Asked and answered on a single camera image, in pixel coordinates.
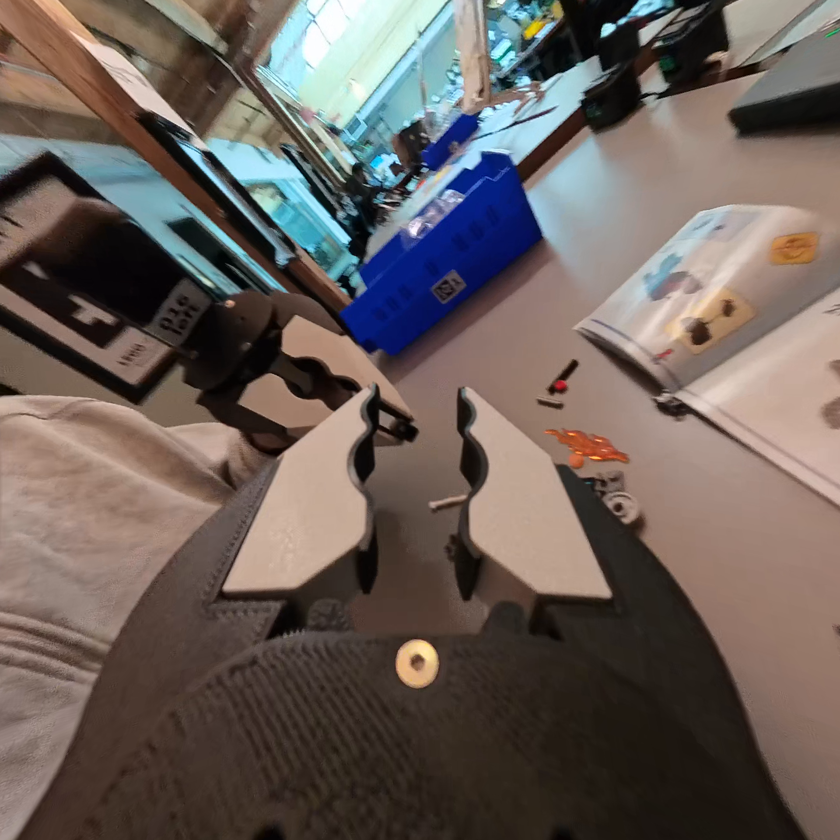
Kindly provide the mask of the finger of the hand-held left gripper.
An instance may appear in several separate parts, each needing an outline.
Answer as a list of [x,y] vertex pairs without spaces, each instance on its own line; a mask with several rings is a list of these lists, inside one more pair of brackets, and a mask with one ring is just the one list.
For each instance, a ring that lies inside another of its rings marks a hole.
[[358,392],[375,386],[381,411],[381,436],[394,438],[389,434],[388,427],[395,418],[415,425],[414,415],[394,384],[350,337],[338,335],[301,316],[296,316],[283,329],[280,347],[289,358],[309,358],[323,362],[335,376],[346,377],[356,382],[360,386]]
[[335,376],[319,360],[280,358],[246,386],[246,437],[266,454],[277,455],[306,436],[349,401],[360,386]]

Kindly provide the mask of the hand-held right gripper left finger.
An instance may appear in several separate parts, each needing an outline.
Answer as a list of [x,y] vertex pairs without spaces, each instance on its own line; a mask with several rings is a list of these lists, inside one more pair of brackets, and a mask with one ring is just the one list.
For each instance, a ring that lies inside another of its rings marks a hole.
[[352,599],[378,571],[380,390],[369,386],[280,458],[222,585],[227,599]]

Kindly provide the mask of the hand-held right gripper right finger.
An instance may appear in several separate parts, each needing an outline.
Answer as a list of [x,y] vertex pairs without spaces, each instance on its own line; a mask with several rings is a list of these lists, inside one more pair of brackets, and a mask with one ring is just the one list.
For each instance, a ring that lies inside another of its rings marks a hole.
[[613,590],[552,458],[463,386],[460,472],[469,484],[456,533],[461,598],[609,602]]

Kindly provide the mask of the person's left forearm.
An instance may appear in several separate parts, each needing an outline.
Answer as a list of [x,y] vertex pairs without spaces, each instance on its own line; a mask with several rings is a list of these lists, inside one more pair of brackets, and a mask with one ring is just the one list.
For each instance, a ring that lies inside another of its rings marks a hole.
[[218,423],[2,397],[2,602],[135,594],[269,458]]

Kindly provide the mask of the light grey round lego piece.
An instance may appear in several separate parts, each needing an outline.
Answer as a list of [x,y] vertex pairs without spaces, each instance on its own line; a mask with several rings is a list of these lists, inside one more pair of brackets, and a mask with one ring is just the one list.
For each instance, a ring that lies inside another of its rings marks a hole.
[[602,503],[622,524],[632,527],[642,521],[642,508],[625,490],[609,490],[602,494]]

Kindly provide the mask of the orange transparent lego flame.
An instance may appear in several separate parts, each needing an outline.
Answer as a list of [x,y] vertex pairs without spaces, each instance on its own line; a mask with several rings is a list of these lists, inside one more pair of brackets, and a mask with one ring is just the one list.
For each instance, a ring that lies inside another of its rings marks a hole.
[[570,453],[575,452],[583,455],[588,462],[593,463],[619,463],[628,464],[630,457],[627,453],[616,448],[612,441],[604,436],[588,434],[581,430],[572,429],[546,429],[544,434],[553,438],[561,446],[568,450],[567,462]]

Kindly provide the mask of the lego instruction booklet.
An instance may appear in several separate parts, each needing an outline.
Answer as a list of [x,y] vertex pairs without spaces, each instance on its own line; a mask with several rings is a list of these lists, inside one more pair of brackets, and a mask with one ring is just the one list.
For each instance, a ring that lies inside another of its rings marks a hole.
[[574,330],[839,502],[838,222],[729,204],[687,221]]

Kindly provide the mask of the large blue plastic bin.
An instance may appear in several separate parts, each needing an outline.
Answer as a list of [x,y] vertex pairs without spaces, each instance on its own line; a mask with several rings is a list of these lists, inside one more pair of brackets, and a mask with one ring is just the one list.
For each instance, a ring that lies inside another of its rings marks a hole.
[[362,265],[341,317],[365,350],[397,355],[542,238],[510,155],[480,152]]

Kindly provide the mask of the small blue plastic bin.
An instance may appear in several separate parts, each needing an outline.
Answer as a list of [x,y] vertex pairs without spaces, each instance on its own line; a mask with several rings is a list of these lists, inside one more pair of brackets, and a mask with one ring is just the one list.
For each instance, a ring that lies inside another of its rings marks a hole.
[[439,171],[449,159],[477,131],[479,118],[476,114],[461,113],[434,141],[430,141],[421,153],[423,165],[429,171]]

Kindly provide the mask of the person's grey sweatshirt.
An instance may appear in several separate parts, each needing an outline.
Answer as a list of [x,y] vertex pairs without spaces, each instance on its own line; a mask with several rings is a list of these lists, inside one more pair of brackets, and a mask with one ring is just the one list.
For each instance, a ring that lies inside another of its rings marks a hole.
[[2,589],[1,829],[18,838],[55,779],[104,659],[140,597]]

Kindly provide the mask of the black power box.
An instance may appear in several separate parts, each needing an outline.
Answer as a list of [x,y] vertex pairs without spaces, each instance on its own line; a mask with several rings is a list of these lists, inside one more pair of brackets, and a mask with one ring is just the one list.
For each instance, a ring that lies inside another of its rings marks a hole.
[[728,112],[741,135],[839,121],[839,26],[793,45]]

